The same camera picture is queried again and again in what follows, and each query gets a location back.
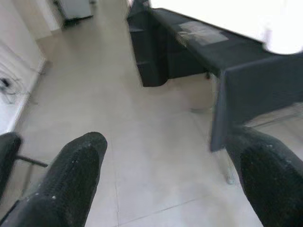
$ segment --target baseboard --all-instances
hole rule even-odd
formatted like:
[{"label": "baseboard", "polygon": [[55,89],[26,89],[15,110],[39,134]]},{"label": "baseboard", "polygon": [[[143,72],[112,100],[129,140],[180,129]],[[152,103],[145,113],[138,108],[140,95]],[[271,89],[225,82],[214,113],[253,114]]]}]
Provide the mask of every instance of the baseboard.
[{"label": "baseboard", "polygon": [[14,115],[14,117],[12,118],[11,122],[9,123],[9,126],[7,128],[7,132],[11,132],[11,131],[14,131],[15,130],[15,127],[22,115],[22,112],[25,108],[25,106],[27,105],[28,103],[28,100],[29,100],[29,97],[30,97],[30,94],[31,92],[34,90],[34,87],[35,85],[37,84],[37,81],[40,77],[40,73],[44,71],[45,69],[45,66],[46,66],[46,59],[43,58],[38,67],[37,67],[37,72],[35,72],[35,76],[33,78],[33,80],[31,81],[31,83],[29,84],[29,87],[28,87],[28,94],[26,95],[22,95],[22,97],[20,98],[20,102],[19,102],[19,105],[18,105],[18,108],[17,108],[17,111]]}]

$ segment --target black tablecloth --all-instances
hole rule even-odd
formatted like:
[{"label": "black tablecloth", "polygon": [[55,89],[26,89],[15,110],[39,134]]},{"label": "black tablecloth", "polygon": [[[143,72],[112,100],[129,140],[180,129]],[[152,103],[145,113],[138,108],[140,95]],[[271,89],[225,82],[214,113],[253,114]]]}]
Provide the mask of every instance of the black tablecloth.
[{"label": "black tablecloth", "polygon": [[[157,47],[167,42],[159,40],[159,37],[167,32],[179,40],[207,71],[220,79],[212,126],[211,151],[224,147],[226,135],[234,125],[302,101],[303,53],[272,54],[263,49],[262,43],[244,36],[165,9],[151,9],[147,2],[141,0],[135,1],[134,5],[142,7],[141,13],[144,12],[143,17],[146,20],[145,29],[149,32],[149,39],[156,42],[151,46],[151,49],[156,51],[155,55],[160,53],[157,52]],[[137,12],[133,10],[132,14],[131,9],[128,19],[130,26],[138,22],[139,18],[135,15],[138,15]],[[194,30],[201,26],[204,31],[202,34],[198,32],[198,35],[191,34],[184,28],[188,25],[194,25]],[[169,44],[165,46],[163,51],[168,52],[165,61],[169,61],[167,57],[173,48],[167,48]],[[161,67],[157,67],[157,70],[159,74],[166,73]],[[190,75],[190,72],[185,72],[182,76],[186,75]]]}]

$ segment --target tile floor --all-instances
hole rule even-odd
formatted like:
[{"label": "tile floor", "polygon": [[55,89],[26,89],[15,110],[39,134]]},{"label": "tile floor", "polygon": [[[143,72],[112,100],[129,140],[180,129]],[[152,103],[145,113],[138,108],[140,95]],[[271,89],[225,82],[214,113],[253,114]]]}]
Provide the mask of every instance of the tile floor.
[{"label": "tile floor", "polygon": [[[95,16],[64,31],[17,131],[21,153],[51,162],[88,131],[109,146],[86,227],[260,227],[240,186],[228,185],[207,148],[211,105],[203,75],[143,88],[131,52],[123,0],[99,0]],[[303,120],[260,129],[303,158]],[[17,162],[4,214],[21,193],[28,165]],[[33,171],[31,181],[43,174]]]}]

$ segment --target table leg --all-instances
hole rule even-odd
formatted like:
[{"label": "table leg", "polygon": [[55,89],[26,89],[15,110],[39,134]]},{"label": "table leg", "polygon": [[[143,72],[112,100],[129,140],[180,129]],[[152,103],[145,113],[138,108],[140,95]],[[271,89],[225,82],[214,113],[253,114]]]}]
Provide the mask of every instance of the table leg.
[{"label": "table leg", "polygon": [[236,185],[239,183],[238,175],[236,169],[229,157],[226,149],[222,149],[214,153],[217,158],[219,168],[224,175],[226,181],[230,185]]}]

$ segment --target black table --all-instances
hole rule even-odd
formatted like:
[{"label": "black table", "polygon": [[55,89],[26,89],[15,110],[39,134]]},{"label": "black table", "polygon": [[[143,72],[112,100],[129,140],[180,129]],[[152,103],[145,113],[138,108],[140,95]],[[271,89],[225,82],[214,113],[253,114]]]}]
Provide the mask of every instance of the black table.
[{"label": "black table", "polygon": [[303,100],[303,53],[266,52],[260,42],[146,0],[134,1],[127,20],[143,86],[206,71],[219,78],[211,151],[224,148],[235,125]]}]

